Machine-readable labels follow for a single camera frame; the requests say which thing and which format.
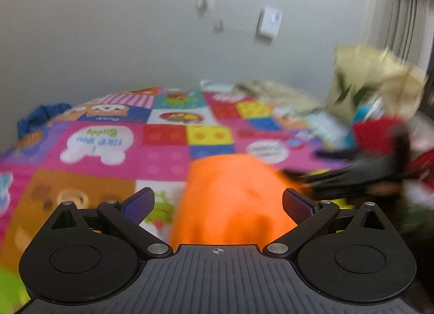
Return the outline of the orange fleece garment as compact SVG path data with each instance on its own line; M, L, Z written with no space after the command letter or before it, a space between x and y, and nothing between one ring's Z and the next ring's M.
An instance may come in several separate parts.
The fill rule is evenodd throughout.
M254 244L263 248L296 227L282 197L297 184L248 154L226 154L190 164L174 214L170 245Z

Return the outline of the red cloth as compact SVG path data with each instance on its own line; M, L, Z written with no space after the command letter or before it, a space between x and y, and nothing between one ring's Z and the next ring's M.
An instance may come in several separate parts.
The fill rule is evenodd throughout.
M401 119L385 117L356 122L350 132L357 149L386 156L396 151L396 139L401 128L405 128Z

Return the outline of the blue white plush toy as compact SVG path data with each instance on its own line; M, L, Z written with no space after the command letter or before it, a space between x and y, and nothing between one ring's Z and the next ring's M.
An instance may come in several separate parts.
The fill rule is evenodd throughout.
M355 134L353 133L353 126L356 123L360 123L369 119L379 119L385 115L385 111L383 109L383 99L380 96L374 96L366 103L359 106L356 109L355 115L350 124L350 128L346 137L344 139L344 143L346 147L352 148L356 146Z

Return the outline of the white wall socket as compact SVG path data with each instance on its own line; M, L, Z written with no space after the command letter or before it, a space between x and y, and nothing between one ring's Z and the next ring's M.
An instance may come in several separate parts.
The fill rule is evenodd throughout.
M197 0L196 9L200 16L205 15L205 13L213 10L216 0Z

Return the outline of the cream tote bag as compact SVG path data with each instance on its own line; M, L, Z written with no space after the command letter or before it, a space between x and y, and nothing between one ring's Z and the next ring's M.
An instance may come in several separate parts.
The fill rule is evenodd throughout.
M389 49L339 46L326 105L349 123L356 110L373 98L382 100L388 116L410 120L418 110L427 76L418 66L402 61Z

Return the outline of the colourful cartoon play mat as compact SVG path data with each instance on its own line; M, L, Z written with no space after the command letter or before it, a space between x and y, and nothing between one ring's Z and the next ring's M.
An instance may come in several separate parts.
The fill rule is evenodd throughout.
M313 152L346 133L323 110L218 91L146 88L71 108L1 155L1 312L26 304L18 262L58 204L94 208L149 187L143 227L167 239L193 161L247 153L279 169L336 169Z

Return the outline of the beige folded cloth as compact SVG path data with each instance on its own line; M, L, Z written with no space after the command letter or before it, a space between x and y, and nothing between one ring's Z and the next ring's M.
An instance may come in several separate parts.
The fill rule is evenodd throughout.
M298 113L312 113L325 108L325 103L304 91L275 81L249 80L236 83L232 93L254 96L259 101L279 107L290 107Z

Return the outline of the white wall box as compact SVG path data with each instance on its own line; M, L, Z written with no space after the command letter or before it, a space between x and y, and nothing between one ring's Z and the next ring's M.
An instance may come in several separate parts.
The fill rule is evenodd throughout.
M255 37L258 40L273 41L277 38L282 24L282 12L271 6L260 11Z

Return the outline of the grey window curtain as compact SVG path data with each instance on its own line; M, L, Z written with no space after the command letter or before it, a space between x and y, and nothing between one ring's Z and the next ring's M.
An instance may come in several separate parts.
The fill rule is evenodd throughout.
M433 49L433 0L369 0L364 41L427 70Z

